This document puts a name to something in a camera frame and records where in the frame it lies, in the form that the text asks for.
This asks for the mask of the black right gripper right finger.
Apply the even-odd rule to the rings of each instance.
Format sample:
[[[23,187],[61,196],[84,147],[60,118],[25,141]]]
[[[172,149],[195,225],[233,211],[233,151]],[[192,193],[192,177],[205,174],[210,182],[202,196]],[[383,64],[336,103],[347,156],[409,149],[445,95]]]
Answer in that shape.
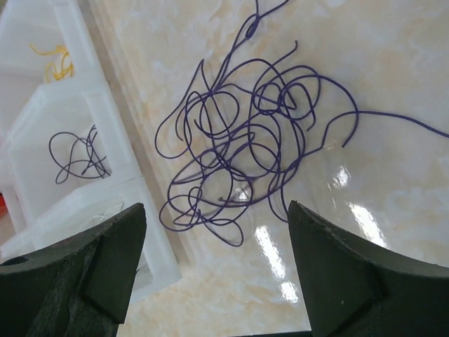
[[[292,201],[288,229],[313,336],[447,336],[448,268],[378,246]]]

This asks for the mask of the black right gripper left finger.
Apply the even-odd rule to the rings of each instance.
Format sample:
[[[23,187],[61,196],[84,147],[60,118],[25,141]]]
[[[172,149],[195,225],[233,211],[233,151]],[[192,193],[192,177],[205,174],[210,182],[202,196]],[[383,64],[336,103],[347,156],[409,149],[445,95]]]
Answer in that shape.
[[[2,336],[115,336],[147,222],[143,204],[1,264]]]

